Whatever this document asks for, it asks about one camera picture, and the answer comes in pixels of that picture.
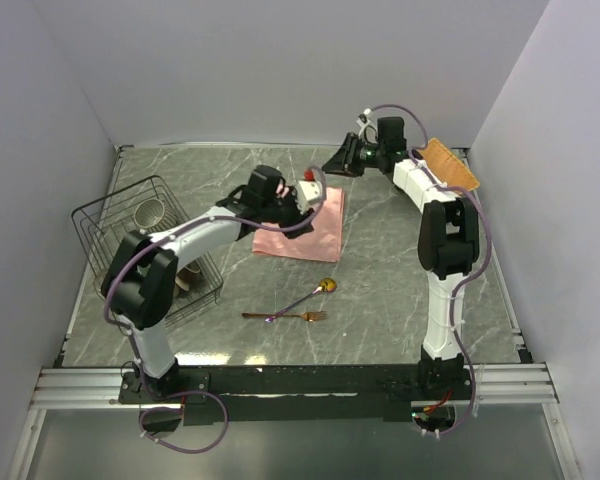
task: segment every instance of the fork handle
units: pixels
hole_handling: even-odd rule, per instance
[[[275,315],[275,314],[271,314],[271,313],[242,313],[242,318],[268,318],[271,315]],[[278,317],[300,317],[300,318],[304,318],[302,317],[302,315],[294,315],[291,313],[285,313],[282,315],[278,315]]]

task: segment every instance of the pink towel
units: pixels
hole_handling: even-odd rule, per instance
[[[312,222],[313,232],[290,240],[282,233],[257,230],[253,237],[253,253],[337,262],[342,249],[343,209],[342,189],[327,187],[327,200]]]

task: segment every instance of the wicker basket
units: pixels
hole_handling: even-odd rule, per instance
[[[420,153],[433,174],[447,185],[464,187],[469,191],[480,186],[471,170],[437,138],[429,140],[427,148]]]

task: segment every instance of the spoon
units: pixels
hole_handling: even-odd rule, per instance
[[[287,313],[293,307],[296,307],[299,304],[301,304],[302,302],[304,302],[305,300],[307,300],[308,298],[313,297],[316,293],[333,293],[336,290],[337,286],[338,286],[338,284],[336,283],[336,281],[333,278],[323,278],[322,280],[320,280],[318,287],[315,288],[309,295],[305,295],[300,300],[292,303],[288,307],[283,308],[279,312],[274,313],[270,317],[267,317],[265,319],[265,322],[267,322],[267,323],[273,322],[276,319],[276,317],[278,317],[284,313]]]

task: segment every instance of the metal wire basket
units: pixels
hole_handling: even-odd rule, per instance
[[[71,213],[78,239],[94,275],[91,288],[98,295],[102,279],[122,238],[128,232],[139,229],[134,220],[136,209],[149,199],[160,200],[171,216],[175,217],[177,225],[189,219],[165,181],[157,175],[82,205]],[[181,290],[174,297],[166,317],[167,323],[173,324],[203,306],[217,302],[223,285],[218,268],[208,254],[197,259],[197,263],[200,266],[201,281],[192,284],[188,292]]]

